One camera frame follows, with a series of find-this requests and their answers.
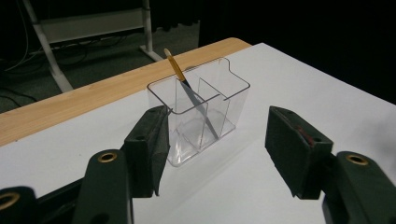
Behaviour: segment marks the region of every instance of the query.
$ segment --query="brass screw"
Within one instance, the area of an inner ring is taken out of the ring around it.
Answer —
[[[358,155],[347,155],[346,159],[349,160],[350,162],[358,164],[358,165],[368,165],[369,164],[369,162],[366,159],[364,159],[363,157],[358,156]]]
[[[17,192],[8,192],[0,195],[0,201],[7,198],[5,203],[0,203],[0,210],[10,207],[12,204],[17,202],[20,197],[21,195]]]
[[[98,160],[99,162],[111,162],[114,161],[117,158],[117,154],[114,152],[107,152],[102,154]]]

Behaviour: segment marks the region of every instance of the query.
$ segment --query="pencil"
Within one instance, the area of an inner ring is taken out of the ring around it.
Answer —
[[[191,91],[192,91],[191,86],[190,86],[189,82],[187,81],[186,77],[184,77],[183,72],[181,72],[181,69],[178,66],[177,62],[175,61],[174,57],[172,56],[171,52],[168,49],[164,49],[163,51],[165,52],[166,58],[168,59],[169,63],[172,65],[178,80],[184,84],[181,86],[183,87],[183,89],[187,93],[187,95],[189,96],[192,104],[197,106],[197,109],[204,115],[206,125],[209,128],[210,132],[212,132],[212,134],[215,136],[216,139],[219,139],[219,136],[217,135],[215,129],[213,128],[212,123],[210,122],[209,118],[207,117],[207,115],[205,113],[205,109],[200,105],[200,102],[191,93]]]
[[[187,79],[184,77],[183,72],[181,72],[180,67],[172,56],[171,52],[168,49],[163,50],[165,52],[166,58],[169,60],[169,63],[172,65],[178,80],[184,83],[184,85],[188,86],[191,89],[191,86]]]

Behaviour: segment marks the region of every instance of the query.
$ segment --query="clear plastic container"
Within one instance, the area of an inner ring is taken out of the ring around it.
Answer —
[[[191,88],[176,75],[148,84],[149,106],[169,110],[168,160],[173,166],[198,155],[236,128],[250,85],[219,58],[183,72]]]

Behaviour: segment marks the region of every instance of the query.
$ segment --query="wooden table edge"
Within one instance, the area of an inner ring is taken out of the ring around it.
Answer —
[[[214,60],[250,47],[230,37],[175,56],[180,68]],[[0,114],[0,147],[144,90],[155,80],[173,75],[166,60],[136,68],[34,104]]]

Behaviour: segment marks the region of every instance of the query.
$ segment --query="table surface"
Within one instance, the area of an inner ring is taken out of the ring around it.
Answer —
[[[181,167],[167,163],[160,197],[134,199],[135,223],[325,223],[322,197],[291,196],[265,147],[270,105],[290,109],[334,141],[378,163],[396,183],[396,106],[263,43],[230,38],[176,56],[182,70],[218,57],[251,87],[237,128]],[[93,83],[0,117],[0,189],[37,197],[84,176],[96,152],[120,148],[149,108],[148,83],[167,61]]]

